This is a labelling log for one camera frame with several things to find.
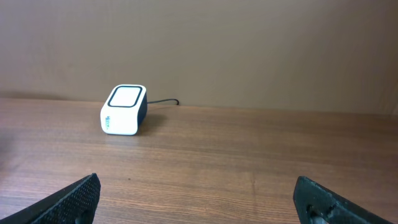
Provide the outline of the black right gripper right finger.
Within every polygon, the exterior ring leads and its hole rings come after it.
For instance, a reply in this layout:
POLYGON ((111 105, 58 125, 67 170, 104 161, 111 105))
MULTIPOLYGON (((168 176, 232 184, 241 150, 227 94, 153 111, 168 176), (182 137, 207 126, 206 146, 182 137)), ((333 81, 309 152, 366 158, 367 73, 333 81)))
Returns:
POLYGON ((300 223, 392 224, 305 176, 298 177, 293 200, 300 223))

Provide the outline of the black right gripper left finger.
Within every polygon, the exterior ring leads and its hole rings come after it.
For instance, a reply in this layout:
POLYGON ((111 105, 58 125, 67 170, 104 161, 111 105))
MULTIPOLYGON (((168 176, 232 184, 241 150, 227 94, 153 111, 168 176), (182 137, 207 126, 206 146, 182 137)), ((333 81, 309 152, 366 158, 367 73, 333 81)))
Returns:
POLYGON ((100 180, 92 173, 1 219, 1 224, 92 224, 100 191, 100 180))

